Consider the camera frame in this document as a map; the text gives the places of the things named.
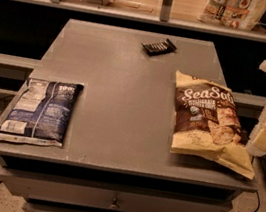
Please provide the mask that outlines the brown sea salt chip bag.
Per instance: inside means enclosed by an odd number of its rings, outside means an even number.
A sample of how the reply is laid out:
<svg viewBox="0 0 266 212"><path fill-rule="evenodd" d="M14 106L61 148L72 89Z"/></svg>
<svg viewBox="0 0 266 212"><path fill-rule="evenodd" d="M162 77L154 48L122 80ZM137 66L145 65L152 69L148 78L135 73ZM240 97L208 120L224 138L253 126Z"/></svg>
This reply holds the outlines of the brown sea salt chip bag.
<svg viewBox="0 0 266 212"><path fill-rule="evenodd" d="M251 158L241 143L242 127L232 91L179 70L175 79L170 152L203 157L254 179Z"/></svg>

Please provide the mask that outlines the colourful snack bag on shelf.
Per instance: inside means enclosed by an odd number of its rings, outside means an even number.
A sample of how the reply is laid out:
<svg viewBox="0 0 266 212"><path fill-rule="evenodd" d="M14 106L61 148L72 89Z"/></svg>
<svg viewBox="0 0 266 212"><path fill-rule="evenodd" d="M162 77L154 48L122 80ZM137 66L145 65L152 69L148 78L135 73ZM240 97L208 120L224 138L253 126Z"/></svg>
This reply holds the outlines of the colourful snack bag on shelf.
<svg viewBox="0 0 266 212"><path fill-rule="evenodd" d="M266 11L266 0L205 0L198 20L203 23L252 30Z"/></svg>

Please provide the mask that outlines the blue chip bag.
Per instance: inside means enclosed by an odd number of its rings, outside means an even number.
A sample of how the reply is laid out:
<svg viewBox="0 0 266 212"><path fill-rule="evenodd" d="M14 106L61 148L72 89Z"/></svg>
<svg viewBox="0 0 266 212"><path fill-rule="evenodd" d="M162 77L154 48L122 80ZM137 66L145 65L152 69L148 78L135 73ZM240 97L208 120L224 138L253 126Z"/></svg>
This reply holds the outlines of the blue chip bag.
<svg viewBox="0 0 266 212"><path fill-rule="evenodd" d="M0 141L62 147L83 84L31 78L0 125Z"/></svg>

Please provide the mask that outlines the black snack bar wrapper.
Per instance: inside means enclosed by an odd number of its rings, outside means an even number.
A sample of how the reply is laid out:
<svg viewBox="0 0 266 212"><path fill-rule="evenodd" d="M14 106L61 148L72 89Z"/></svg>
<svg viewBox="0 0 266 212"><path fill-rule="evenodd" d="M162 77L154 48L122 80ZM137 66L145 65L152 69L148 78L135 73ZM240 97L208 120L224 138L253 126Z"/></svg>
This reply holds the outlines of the black snack bar wrapper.
<svg viewBox="0 0 266 212"><path fill-rule="evenodd" d="M148 54L149 56L168 54L177 50L175 44L173 44L169 39L151 44L144 43L142 47L144 48L143 50L146 52L146 54Z"/></svg>

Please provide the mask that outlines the grey drawer cabinet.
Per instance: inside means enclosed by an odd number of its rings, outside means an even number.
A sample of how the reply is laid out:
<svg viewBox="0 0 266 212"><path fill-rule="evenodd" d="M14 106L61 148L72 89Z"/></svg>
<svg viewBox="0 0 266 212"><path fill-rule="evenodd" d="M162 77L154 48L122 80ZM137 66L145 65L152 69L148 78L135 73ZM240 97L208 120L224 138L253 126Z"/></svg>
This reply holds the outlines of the grey drawer cabinet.
<svg viewBox="0 0 266 212"><path fill-rule="evenodd" d="M84 86L62 147L0 142L0 179L26 212L228 212L255 190L210 160L170 152L176 71L223 75L211 42L177 37L175 52L146 55L156 38L77 20L63 27L33 70Z"/></svg>

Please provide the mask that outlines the upper drawer knob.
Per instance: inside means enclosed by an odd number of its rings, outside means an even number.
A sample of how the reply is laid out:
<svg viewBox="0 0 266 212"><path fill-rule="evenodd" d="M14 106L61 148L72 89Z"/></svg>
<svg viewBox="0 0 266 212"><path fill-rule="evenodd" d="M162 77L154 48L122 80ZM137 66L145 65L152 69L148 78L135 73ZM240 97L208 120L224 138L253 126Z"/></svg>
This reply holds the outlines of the upper drawer knob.
<svg viewBox="0 0 266 212"><path fill-rule="evenodd" d="M116 198L112 199L112 203L109 205L109 209L110 210L118 210L119 209L118 202L117 202Z"/></svg>

